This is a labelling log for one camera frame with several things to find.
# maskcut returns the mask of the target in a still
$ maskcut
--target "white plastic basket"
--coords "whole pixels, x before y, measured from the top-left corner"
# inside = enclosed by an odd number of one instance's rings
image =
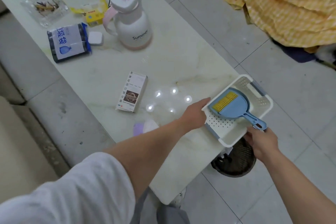
[[[228,88],[235,88],[244,93],[250,101],[250,112],[262,119],[273,108],[273,100],[253,79],[246,74],[240,75],[229,86],[214,97],[202,110],[207,115],[206,128],[218,139],[225,147],[232,147],[245,133],[246,128],[251,126],[245,118],[226,120],[217,116],[208,108],[217,97]]]

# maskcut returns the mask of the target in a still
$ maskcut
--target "blue plastic wrapper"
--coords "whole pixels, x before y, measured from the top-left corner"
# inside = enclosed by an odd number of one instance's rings
[[[47,31],[51,54],[56,63],[91,52],[85,23]]]

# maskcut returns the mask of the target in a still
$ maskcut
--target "person's left hand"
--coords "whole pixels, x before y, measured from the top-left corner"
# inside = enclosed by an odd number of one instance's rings
[[[210,101],[210,98],[202,99],[196,103],[191,104],[184,111],[180,118],[181,123],[185,126],[187,131],[200,128],[207,120],[207,116],[202,111],[202,108]]]

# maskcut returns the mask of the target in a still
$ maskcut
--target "marble table top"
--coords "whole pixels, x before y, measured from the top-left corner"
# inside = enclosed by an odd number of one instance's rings
[[[125,49],[100,25],[92,29],[103,32],[103,46],[92,47],[89,56],[59,64],[51,56],[46,29],[23,9],[20,4],[23,0],[3,1],[116,142],[131,137],[135,123],[147,119],[159,125],[169,123],[180,117],[190,103],[216,96],[238,77],[164,0],[143,0],[153,28],[153,41],[146,49],[136,52]],[[79,7],[97,0],[64,1],[68,6]],[[52,28],[80,22],[81,17],[69,13]],[[148,76],[136,113],[115,109],[130,71]],[[221,150],[223,146],[205,128],[191,131],[171,151],[150,188],[162,203],[169,204]]]

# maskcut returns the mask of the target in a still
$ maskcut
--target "white shirt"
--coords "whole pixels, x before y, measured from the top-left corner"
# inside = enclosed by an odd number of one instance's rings
[[[0,205],[0,224],[129,224],[135,195],[124,167],[113,156],[88,156],[55,182]]]

